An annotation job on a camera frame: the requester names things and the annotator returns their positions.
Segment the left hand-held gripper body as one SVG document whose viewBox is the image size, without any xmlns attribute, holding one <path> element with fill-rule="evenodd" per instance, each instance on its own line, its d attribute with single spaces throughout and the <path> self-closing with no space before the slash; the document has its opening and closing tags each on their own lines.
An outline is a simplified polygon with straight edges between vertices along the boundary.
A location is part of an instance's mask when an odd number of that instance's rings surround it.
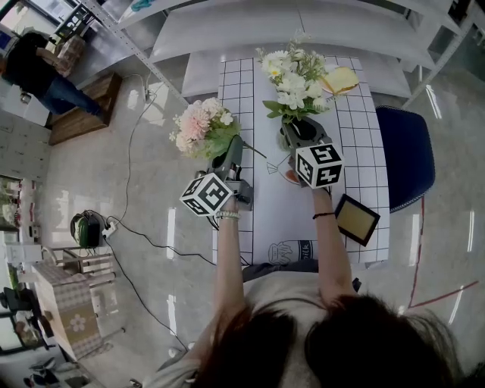
<svg viewBox="0 0 485 388">
<path fill-rule="evenodd" d="M 180 196 L 180 201 L 197 217 L 215 216 L 230 197 L 243 211 L 253 210 L 254 189 L 240 177 L 241 168 L 228 171 L 198 171 Z"/>
</svg>

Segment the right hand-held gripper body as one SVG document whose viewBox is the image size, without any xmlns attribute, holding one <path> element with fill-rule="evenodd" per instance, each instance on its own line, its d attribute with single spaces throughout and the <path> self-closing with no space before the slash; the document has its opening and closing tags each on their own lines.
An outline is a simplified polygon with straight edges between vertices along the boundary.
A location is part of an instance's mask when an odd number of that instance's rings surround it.
<svg viewBox="0 0 485 388">
<path fill-rule="evenodd" d="M 301 187 L 327 188 L 340 181 L 344 157 L 339 146 L 318 143 L 290 149 L 288 180 Z"/>
</svg>

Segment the pink flower bouquet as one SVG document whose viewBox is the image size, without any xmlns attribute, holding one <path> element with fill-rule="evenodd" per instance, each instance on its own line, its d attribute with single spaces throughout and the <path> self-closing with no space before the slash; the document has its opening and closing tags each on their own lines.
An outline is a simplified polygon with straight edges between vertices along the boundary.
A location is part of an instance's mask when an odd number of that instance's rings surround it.
<svg viewBox="0 0 485 388">
<path fill-rule="evenodd" d="M 181 115 L 174 116 L 177 128 L 170 140 L 187 157 L 212 160 L 222 156 L 241 127 L 222 102 L 209 98 L 190 104 Z"/>
</svg>

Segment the white flower bouquet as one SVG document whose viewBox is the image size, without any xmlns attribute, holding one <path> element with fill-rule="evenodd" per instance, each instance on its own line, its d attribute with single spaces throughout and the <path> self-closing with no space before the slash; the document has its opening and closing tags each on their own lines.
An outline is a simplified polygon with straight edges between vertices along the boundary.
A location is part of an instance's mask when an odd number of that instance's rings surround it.
<svg viewBox="0 0 485 388">
<path fill-rule="evenodd" d="M 281 117 L 289 124 L 310 114 L 324 113 L 336 101 L 323 88 L 323 77 L 327 75 L 325 57 L 301 47 L 309 39 L 299 30 L 283 50 L 256 49 L 261 70 L 277 93 L 275 100 L 263 102 L 269 110 L 267 117 Z"/>
</svg>

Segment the person's left forearm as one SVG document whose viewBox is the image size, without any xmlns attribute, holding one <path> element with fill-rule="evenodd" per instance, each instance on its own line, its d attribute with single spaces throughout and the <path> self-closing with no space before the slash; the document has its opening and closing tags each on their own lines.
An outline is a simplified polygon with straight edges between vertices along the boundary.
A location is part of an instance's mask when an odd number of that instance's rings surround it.
<svg viewBox="0 0 485 388">
<path fill-rule="evenodd" d="M 217 317 L 229 317 L 245 305 L 243 269 L 240 264 L 239 206 L 234 197 L 228 199 L 218 215 L 214 310 Z"/>
</svg>

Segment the person's right forearm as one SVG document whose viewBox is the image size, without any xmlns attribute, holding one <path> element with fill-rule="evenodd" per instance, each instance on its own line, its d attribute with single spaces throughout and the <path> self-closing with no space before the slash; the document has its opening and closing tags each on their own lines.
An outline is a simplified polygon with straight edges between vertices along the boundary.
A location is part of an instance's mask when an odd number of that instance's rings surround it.
<svg viewBox="0 0 485 388">
<path fill-rule="evenodd" d="M 329 193 L 324 189 L 312 191 L 314 214 L 333 212 Z M 340 296 L 355 296 L 349 256 L 344 246 L 336 216 L 314 220 L 318 241 L 318 278 L 322 301 L 330 306 Z"/>
</svg>

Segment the white grid-pattern tablecloth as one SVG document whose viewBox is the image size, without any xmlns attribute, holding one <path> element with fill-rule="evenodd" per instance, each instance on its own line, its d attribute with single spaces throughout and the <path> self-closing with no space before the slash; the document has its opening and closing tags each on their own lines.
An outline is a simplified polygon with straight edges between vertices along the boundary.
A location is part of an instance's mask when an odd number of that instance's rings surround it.
<svg viewBox="0 0 485 388">
<path fill-rule="evenodd" d="M 241 178 L 255 191 L 253 209 L 239 222 L 244 262 L 285 264 L 316 251 L 311 191 L 302 188 L 289 165 L 290 155 L 280 142 L 278 118 L 269 118 L 264 101 L 276 91 L 252 58 L 218 65 L 218 97 L 235 114 L 246 142 Z M 343 173 L 331 189 L 338 204 L 346 195 L 378 213 L 379 221 L 365 246 L 343 238 L 358 268 L 385 261 L 390 247 L 390 200 L 386 159 L 374 102 L 365 80 L 331 102 L 315 120 L 342 152 Z"/>
</svg>

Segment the navy blue chair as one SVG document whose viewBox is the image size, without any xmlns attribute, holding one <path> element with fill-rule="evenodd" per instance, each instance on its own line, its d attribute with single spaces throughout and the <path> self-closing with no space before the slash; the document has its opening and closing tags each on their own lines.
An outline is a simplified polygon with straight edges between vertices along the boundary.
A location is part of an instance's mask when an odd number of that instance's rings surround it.
<svg viewBox="0 0 485 388">
<path fill-rule="evenodd" d="M 376 108 L 386 158 L 390 211 L 423 197 L 436 178 L 426 121 L 419 114 L 381 105 Z"/>
</svg>

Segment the white metal shelf rack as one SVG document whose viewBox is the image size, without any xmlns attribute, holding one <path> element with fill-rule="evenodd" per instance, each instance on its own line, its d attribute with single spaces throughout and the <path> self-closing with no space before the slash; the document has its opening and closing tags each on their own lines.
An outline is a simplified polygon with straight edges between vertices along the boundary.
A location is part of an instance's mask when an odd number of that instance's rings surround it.
<svg viewBox="0 0 485 388">
<path fill-rule="evenodd" d="M 465 19 L 456 24 L 434 2 L 396 0 L 397 5 L 434 17 L 453 31 L 455 38 L 438 61 L 419 46 L 417 30 L 402 16 L 358 0 L 207 0 L 191 4 L 184 0 L 155 0 L 141 11 L 129 11 L 115 20 L 98 0 L 80 0 L 131 54 L 156 77 L 165 76 L 155 66 L 160 61 L 193 52 L 215 51 L 243 45 L 300 42 L 358 49 L 412 62 L 430 72 L 404 96 L 409 106 L 445 66 L 473 25 L 485 27 L 485 11 L 472 0 Z M 162 11 L 168 11 L 150 55 L 125 29 Z"/>
</svg>

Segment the person's grey trousers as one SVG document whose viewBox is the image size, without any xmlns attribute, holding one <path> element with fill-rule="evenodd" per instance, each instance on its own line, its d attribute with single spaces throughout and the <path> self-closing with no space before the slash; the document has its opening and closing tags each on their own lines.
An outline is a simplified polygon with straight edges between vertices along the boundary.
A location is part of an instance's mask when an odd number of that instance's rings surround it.
<svg viewBox="0 0 485 388">
<path fill-rule="evenodd" d="M 242 270 L 242 279 L 245 283 L 277 271 L 317 273 L 318 261 L 314 259 L 305 259 L 290 262 L 289 264 L 271 264 L 266 262 L 252 265 Z"/>
</svg>

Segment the person's light shirt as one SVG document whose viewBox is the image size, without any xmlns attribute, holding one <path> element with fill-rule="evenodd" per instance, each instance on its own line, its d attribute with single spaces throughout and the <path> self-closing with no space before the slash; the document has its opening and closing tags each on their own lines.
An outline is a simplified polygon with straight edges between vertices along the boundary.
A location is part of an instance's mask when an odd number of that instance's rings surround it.
<svg viewBox="0 0 485 388">
<path fill-rule="evenodd" d="M 296 319 L 296 341 L 289 352 L 280 388 L 321 388 L 305 359 L 305 340 L 313 324 L 325 316 L 316 273 L 277 271 L 244 285 L 246 301 L 256 308 L 273 308 Z M 202 366 L 188 355 L 147 377 L 142 388 L 193 388 Z"/>
</svg>

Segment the green and black device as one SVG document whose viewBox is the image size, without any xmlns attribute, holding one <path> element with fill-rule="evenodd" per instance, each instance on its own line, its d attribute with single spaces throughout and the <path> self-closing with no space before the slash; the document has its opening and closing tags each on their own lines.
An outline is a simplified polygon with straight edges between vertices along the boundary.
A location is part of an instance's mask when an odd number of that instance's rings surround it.
<svg viewBox="0 0 485 388">
<path fill-rule="evenodd" d="M 91 211 L 75 214 L 70 222 L 70 234 L 81 248 L 98 247 L 101 235 L 98 218 Z"/>
</svg>

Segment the light wooden slatted rack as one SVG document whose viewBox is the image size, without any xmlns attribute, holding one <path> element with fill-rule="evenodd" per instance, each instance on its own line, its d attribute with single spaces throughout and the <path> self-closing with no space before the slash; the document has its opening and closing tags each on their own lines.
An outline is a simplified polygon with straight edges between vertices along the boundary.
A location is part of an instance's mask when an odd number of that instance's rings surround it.
<svg viewBox="0 0 485 388">
<path fill-rule="evenodd" d="M 80 246 L 42 246 L 42 257 L 71 276 L 82 274 L 92 289 L 116 280 L 114 255 L 111 253 L 96 253 L 94 249 Z"/>
</svg>

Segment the checkered cloth covered cart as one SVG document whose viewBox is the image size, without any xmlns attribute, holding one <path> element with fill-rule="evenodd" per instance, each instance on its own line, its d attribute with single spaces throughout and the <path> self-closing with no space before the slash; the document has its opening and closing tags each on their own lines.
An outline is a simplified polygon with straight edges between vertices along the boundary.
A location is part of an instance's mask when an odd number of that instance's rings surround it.
<svg viewBox="0 0 485 388">
<path fill-rule="evenodd" d="M 78 361 L 103 346 L 89 281 L 48 263 L 32 266 L 41 311 L 57 344 Z"/>
</svg>

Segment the white box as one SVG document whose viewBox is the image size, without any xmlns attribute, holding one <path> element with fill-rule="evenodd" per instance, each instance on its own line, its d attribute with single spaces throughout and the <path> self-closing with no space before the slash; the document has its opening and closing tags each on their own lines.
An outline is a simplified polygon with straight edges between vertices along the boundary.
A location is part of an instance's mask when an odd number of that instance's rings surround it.
<svg viewBox="0 0 485 388">
<path fill-rule="evenodd" d="M 45 126 L 50 112 L 34 96 L 24 102 L 18 86 L 0 83 L 0 108 L 32 123 Z"/>
</svg>

